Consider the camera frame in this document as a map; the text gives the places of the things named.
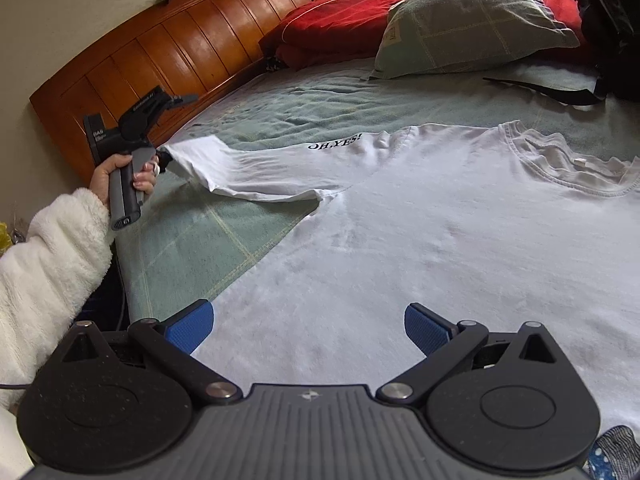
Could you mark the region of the white printed long-sleeve shirt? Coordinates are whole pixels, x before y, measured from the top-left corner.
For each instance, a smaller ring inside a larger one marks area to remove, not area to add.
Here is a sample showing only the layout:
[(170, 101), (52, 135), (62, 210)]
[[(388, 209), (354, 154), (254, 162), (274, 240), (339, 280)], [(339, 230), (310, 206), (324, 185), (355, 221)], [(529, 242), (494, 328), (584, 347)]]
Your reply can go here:
[(214, 302), (196, 356), (242, 387), (363, 382), (419, 359), (420, 302), (494, 330), (544, 323), (597, 401), (597, 479), (639, 470), (639, 163), (517, 122), (240, 151), (167, 145), (176, 174), (252, 202), (318, 208)]

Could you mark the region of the black backpack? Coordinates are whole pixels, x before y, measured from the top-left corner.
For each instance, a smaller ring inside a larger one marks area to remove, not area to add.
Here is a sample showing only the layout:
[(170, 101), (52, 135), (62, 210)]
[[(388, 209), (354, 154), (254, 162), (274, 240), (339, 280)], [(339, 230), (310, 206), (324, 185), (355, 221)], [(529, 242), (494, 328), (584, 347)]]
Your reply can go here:
[(575, 0), (598, 76), (593, 90), (561, 90), (503, 78), (487, 80), (528, 89), (566, 105), (590, 106), (608, 96), (639, 99), (639, 0)]

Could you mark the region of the white fleece left sleeve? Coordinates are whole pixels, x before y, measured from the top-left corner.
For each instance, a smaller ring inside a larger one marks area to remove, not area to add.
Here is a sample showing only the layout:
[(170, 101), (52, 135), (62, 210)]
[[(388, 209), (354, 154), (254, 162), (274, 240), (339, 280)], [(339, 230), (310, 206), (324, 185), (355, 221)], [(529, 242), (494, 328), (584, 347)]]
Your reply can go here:
[(111, 265), (110, 215), (78, 188), (32, 218), (1, 257), (1, 382), (28, 385)]

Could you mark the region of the grey green pillow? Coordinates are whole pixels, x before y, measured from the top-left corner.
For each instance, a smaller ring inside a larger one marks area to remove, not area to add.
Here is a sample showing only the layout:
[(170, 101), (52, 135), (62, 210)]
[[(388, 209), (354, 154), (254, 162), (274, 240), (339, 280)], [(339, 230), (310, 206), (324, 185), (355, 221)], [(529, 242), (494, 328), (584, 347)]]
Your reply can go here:
[(401, 0), (388, 11), (371, 76), (474, 72), (578, 46), (544, 0)]

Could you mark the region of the green plaid bed blanket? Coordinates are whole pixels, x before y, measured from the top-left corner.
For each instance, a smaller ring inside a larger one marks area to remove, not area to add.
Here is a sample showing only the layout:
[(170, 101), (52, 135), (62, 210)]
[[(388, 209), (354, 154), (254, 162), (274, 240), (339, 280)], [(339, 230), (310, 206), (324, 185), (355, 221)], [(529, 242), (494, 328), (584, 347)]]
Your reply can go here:
[[(639, 153), (639, 107), (609, 96), (568, 106), (534, 84), (590, 89), (591, 70), (529, 58), (488, 70), (375, 79), (368, 60), (260, 75), (207, 107), (180, 131), (213, 134), (238, 150), (393, 132), (427, 122), (491, 127), (519, 120), (561, 133), (579, 153), (631, 160)], [(167, 318), (218, 296), (314, 210), (314, 202), (252, 203), (214, 195), (162, 174), (142, 218), (116, 238), (132, 318)]]

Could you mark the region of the wooden headboard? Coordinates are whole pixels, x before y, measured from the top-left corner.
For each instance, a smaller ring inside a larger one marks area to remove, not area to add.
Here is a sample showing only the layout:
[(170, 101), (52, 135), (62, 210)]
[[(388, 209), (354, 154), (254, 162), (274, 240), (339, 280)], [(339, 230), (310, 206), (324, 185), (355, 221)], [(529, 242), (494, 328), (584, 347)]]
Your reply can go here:
[(107, 127), (156, 86), (195, 103), (154, 126), (166, 142), (213, 102), (266, 69), (259, 41), (292, 10), (314, 0), (169, 0), (151, 6), (85, 48), (30, 97), (46, 133), (73, 172), (88, 181), (94, 162), (82, 120)]

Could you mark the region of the red quilt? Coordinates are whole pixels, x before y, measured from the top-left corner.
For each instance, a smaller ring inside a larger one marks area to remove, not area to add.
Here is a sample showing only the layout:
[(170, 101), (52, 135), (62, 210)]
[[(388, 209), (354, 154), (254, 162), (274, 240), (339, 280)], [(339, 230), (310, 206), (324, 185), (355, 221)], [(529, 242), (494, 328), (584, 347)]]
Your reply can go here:
[[(373, 58), (387, 25), (387, 13), (400, 0), (314, 0), (291, 11), (259, 40), (265, 58), (276, 58), (293, 70)], [(575, 0), (542, 0), (558, 21), (579, 40), (573, 49), (543, 50), (544, 60), (586, 64), (590, 47), (582, 34)]]

